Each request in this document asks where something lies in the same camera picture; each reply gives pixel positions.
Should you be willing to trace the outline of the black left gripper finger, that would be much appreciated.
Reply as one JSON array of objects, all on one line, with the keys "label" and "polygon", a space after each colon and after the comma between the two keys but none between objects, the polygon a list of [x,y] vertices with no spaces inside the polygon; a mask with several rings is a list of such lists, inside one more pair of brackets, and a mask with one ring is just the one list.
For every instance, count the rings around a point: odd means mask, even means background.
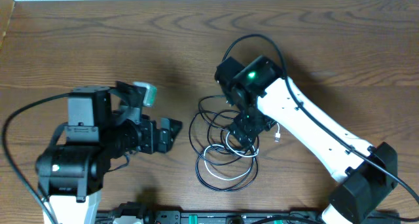
[{"label": "black left gripper finger", "polygon": [[160,129],[158,135],[158,146],[157,151],[160,153],[169,152],[175,140],[175,133],[172,129]]},{"label": "black left gripper finger", "polygon": [[181,121],[170,118],[161,118],[160,125],[161,129],[167,130],[171,136],[177,136],[183,127]]}]

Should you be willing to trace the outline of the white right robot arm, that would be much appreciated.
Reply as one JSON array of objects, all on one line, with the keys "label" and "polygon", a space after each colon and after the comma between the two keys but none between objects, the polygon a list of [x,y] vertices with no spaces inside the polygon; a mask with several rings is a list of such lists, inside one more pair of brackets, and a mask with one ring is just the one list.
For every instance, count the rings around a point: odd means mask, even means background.
[{"label": "white right robot arm", "polygon": [[397,153],[383,142],[372,146],[312,103],[274,62],[259,56],[244,66],[232,57],[215,74],[239,114],[230,135],[244,147],[263,130],[285,127],[324,165],[338,187],[321,214],[325,223],[362,223],[396,188]]}]

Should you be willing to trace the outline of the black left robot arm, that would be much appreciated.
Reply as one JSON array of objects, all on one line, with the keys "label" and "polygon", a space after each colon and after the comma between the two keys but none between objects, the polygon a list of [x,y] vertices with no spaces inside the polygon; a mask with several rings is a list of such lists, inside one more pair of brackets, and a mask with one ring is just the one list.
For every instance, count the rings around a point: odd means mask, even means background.
[{"label": "black left robot arm", "polygon": [[172,149],[183,123],[163,118],[158,128],[144,115],[155,96],[149,83],[120,81],[69,93],[68,121],[57,127],[35,164],[45,223],[94,223],[111,160]]}]

